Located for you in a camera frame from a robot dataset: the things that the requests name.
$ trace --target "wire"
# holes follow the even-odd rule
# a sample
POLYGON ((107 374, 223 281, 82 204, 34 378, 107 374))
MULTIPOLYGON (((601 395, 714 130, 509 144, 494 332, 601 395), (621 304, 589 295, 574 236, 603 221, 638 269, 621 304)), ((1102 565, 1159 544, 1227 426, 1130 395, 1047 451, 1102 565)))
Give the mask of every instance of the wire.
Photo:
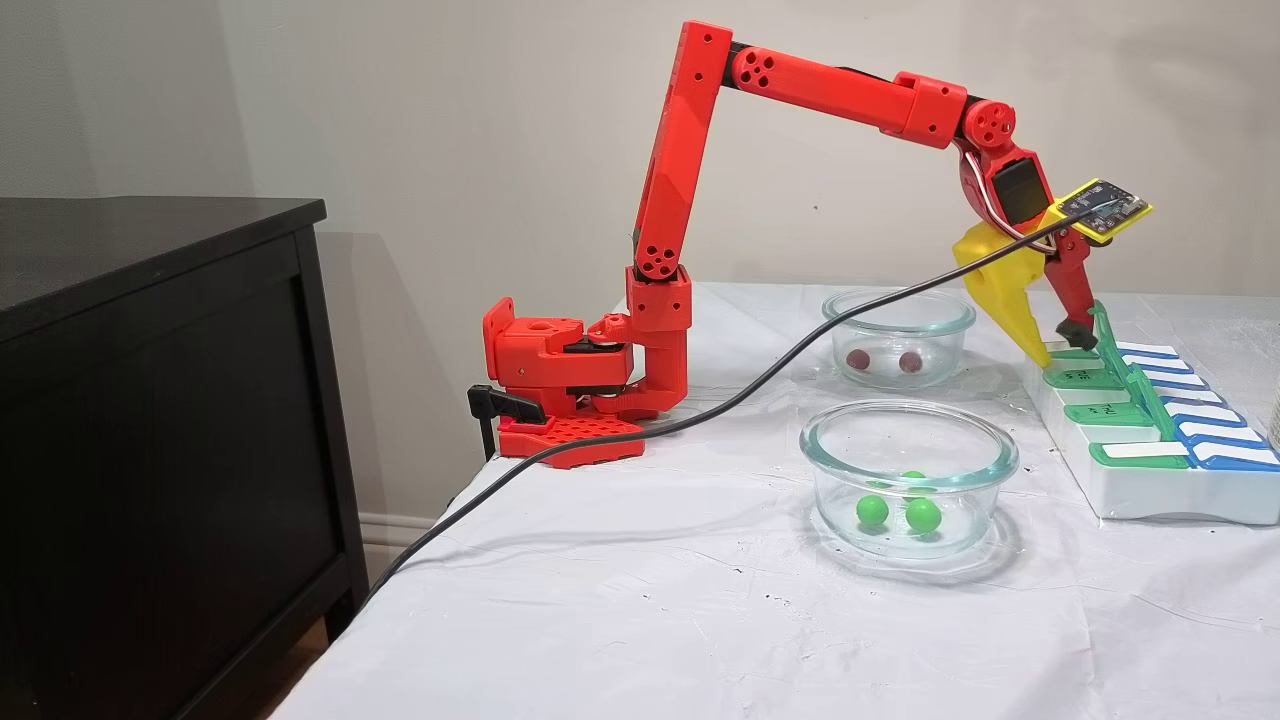
POLYGON ((468 500, 466 505, 463 505, 462 507, 458 507, 454 512, 451 512, 449 515, 447 515, 443 520, 440 520, 439 523, 436 523, 435 527, 433 527, 430 530, 428 530, 426 533, 424 533, 422 537, 417 538, 416 541, 413 541, 412 544, 410 544, 408 547, 406 547, 404 552, 401 552, 396 557, 396 560, 393 560, 392 564, 387 566, 387 570, 383 571, 383 574, 378 578, 378 580, 374 583, 374 585, 369 589, 369 596, 365 598, 365 605, 367 605, 369 600, 372 598, 374 594, 378 593, 378 591, 380 591, 383 588, 383 585, 387 584, 387 580, 389 580, 392 575, 394 575, 401 568, 403 568, 404 562, 407 562, 410 557, 412 557, 413 555, 416 555, 417 551, 422 550, 426 546, 426 543, 429 543, 433 539, 440 537, 449 528, 452 528, 454 524, 457 524, 458 520, 461 520, 461 519, 466 518, 467 515, 470 515, 476 507, 480 507, 480 505, 484 501, 486 501, 490 497, 493 497, 493 495, 495 492, 498 492, 499 489, 502 489, 503 486, 506 486, 507 483, 509 483, 516 475, 524 473, 529 468, 532 468, 535 464, 538 464, 538 462, 540 462, 540 461, 550 457, 552 455, 558 455, 558 454, 566 452, 568 450, 577 450, 580 447, 594 447, 596 445, 609 445, 609 443, 614 443, 614 442, 626 442, 626 441, 632 441, 632 439, 652 439, 652 438, 655 438, 655 437, 662 437, 662 436, 666 436, 666 434, 671 434, 671 433, 676 433, 676 432, 680 432, 680 430, 684 430, 684 429, 689 429, 689 428, 692 428, 694 425, 700 425, 700 424, 705 423, 707 420, 712 420, 712 419, 719 418, 721 415, 723 415, 724 413, 728 413, 735 406, 737 406, 739 404, 741 404, 744 400, 746 400, 748 397, 750 397, 751 393, 754 393, 755 391, 760 389, 760 387, 763 387, 764 383, 769 382, 773 378, 773 375, 777 375, 778 372, 782 370, 782 368, 786 368, 788 363, 791 363, 792 360, 795 360, 801 352, 804 352, 804 350, 806 347, 809 347, 810 345, 813 345, 814 341, 817 341, 819 337, 827 334, 827 332, 829 332, 836 325, 844 323, 845 320, 847 320, 847 319, 850 319, 850 318, 852 318, 855 315, 860 315, 863 313, 867 313, 869 310, 874 310, 877 307, 883 307, 884 305, 888 305, 890 302, 895 302, 897 300, 902 300, 904 297, 910 297, 910 296, 916 295, 919 292, 924 292, 925 290, 934 288, 934 287, 937 287, 937 286, 940 286, 942 283, 954 281, 954 279, 956 279, 959 277, 963 277, 963 275, 965 275, 968 273, 972 273, 972 272, 974 272, 974 270, 977 270, 979 268, 984 268, 984 266, 995 263, 996 260, 1000 260, 1001 258, 1005 258, 1006 255, 1010 255, 1010 254, 1015 252, 1016 250, 1027 247, 1028 245, 1036 242, 1037 240, 1039 240, 1043 236, 1055 233, 1055 232, 1057 232, 1057 231, 1060 231, 1060 229, 1062 229, 1065 227, 1070 227, 1070 225, 1073 225, 1073 224, 1083 220, 1084 218, 1088 218, 1089 215, 1097 213, 1102 208, 1106 208, 1107 205, 1111 205, 1111 204, 1119 202, 1119 201, 1120 201, 1120 199, 1117 197, 1115 200, 1108 200, 1106 202, 1101 202, 1098 205, 1094 205, 1093 208, 1089 208, 1088 210, 1085 210, 1083 213, 1079 213, 1076 215, 1071 215, 1071 217, 1068 217, 1068 218, 1062 218, 1061 220, 1059 220, 1059 222, 1056 222, 1056 223, 1053 223, 1051 225, 1041 228, 1041 229, 1036 231, 1034 233, 1023 237, 1021 240, 1014 241, 1014 242, 1011 242, 1011 243, 1001 247, 1000 250, 996 250, 995 252, 991 252, 989 255, 986 255, 983 258, 979 258, 979 259, 974 260, 973 263, 969 263, 968 265, 963 265, 963 266, 956 268, 956 269, 954 269, 951 272, 942 273, 941 275, 938 275, 938 277, 936 277, 933 279, 928 279, 928 281, 924 281, 924 282, 922 282, 919 284, 914 284, 911 287, 891 292, 891 293, 888 293, 888 295, 886 295, 883 297, 878 297, 878 299, 872 300, 869 302, 864 302, 864 304, 859 305, 858 307, 851 307, 849 310, 845 310, 844 313, 836 315, 835 318, 831 318, 826 323, 823 323, 823 324, 818 325, 817 328, 814 328, 814 331, 810 332, 809 334, 804 336, 804 338, 800 342, 795 343, 795 346, 792 346, 791 350, 787 350, 782 355, 782 357, 778 357, 778 360, 776 363, 773 363, 773 365, 769 366, 768 370, 760 373, 760 377, 758 377, 754 380, 751 380, 750 383, 748 383, 748 386, 744 387, 741 391, 739 391, 737 395, 735 395, 733 397, 726 400, 724 402, 721 402, 716 407, 712 407, 710 410, 707 410, 705 413, 699 413, 698 415, 694 415, 691 418, 685 418, 684 420, 676 420, 673 423, 667 423, 667 424, 663 424, 663 425, 657 427, 657 428, 649 428, 646 430, 640 430, 637 433, 626 433, 626 434, 620 434, 620 436, 603 436, 603 437, 575 439, 575 441, 570 441, 570 442, 566 442, 566 443, 562 443, 562 445, 548 447, 547 450, 535 452, 534 455, 530 455, 529 457, 525 457, 515 468, 512 468, 512 469, 507 470, 506 473, 503 473, 497 480, 493 482, 493 484, 490 484, 489 487, 486 487, 483 491, 480 491, 474 498, 468 500))

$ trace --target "yellow circuit board mount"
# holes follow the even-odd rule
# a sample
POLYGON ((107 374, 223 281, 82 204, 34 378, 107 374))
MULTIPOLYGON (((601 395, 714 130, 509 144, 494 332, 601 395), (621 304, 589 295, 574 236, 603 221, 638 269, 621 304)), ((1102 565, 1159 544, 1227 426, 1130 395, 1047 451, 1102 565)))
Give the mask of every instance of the yellow circuit board mount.
POLYGON ((1138 222, 1139 218, 1151 213, 1153 206, 1146 200, 1120 190, 1115 184, 1102 179, 1092 179, 1065 199, 1059 200, 1044 210, 1041 227, 1056 223, 1064 218, 1078 215, 1089 208, 1119 199, 1120 202, 1108 205, 1094 215, 1075 223, 1075 229, 1084 236, 1084 241, 1094 247, 1101 247, 1111 242, 1115 234, 1138 222))

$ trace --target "glass bowl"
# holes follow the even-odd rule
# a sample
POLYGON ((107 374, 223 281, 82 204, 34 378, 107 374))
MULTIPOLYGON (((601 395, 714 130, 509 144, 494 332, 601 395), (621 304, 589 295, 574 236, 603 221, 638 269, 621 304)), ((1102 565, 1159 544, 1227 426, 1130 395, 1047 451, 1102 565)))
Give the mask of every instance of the glass bowl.
POLYGON ((819 413, 800 433, 814 502, 850 544, 890 557, 945 557, 987 533, 1000 484, 1018 468, 1009 433, 982 418, 909 400, 819 413))
MULTIPOLYGON (((829 320, 887 290, 855 290, 827 299, 829 320)), ((846 378, 884 389, 941 383, 960 365, 964 332, 978 314, 950 295, 925 291, 845 320, 831 331, 836 368, 846 378)))

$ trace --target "baseboard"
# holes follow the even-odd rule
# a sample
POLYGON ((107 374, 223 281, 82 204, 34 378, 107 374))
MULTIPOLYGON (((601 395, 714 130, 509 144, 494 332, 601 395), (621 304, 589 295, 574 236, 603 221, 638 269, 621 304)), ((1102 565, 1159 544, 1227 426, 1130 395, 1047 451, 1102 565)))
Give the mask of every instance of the baseboard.
POLYGON ((408 515, 381 515, 378 512, 360 514, 360 534, 365 543, 365 565, 369 568, 369 582, 374 582, 392 560, 406 547, 431 529, 435 518, 411 518, 408 515))

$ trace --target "red ball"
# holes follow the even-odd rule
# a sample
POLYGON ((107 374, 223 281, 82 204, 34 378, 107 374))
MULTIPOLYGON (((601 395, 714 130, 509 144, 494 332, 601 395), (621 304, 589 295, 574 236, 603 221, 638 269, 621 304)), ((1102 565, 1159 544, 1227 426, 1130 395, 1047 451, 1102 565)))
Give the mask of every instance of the red ball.
POLYGON ((872 356, 867 355, 865 350, 854 350, 845 356, 845 363, 855 370, 865 370, 872 366, 872 356))
POLYGON ((924 360, 920 360, 919 352, 913 352, 908 350, 897 359, 897 366, 902 369, 904 373, 919 373, 920 368, 924 366, 924 360))

